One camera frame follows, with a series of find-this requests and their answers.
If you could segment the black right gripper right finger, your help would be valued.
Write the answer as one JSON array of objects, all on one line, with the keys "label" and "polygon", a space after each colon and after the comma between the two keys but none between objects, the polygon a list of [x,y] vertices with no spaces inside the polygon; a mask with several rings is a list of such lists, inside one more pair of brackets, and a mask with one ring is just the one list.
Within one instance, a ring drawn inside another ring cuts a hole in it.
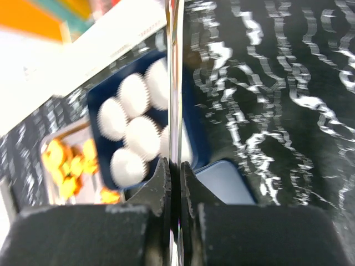
[{"label": "black right gripper right finger", "polygon": [[327,213],[313,206],[224,204],[181,165],[181,265],[349,265]]}]

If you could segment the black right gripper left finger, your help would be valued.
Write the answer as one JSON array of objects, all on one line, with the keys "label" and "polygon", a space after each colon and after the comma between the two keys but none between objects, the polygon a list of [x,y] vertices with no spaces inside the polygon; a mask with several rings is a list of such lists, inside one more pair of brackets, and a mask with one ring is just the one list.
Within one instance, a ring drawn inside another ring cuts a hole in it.
[{"label": "black right gripper left finger", "polygon": [[170,171],[124,203],[23,210],[1,248],[2,265],[169,265]]}]

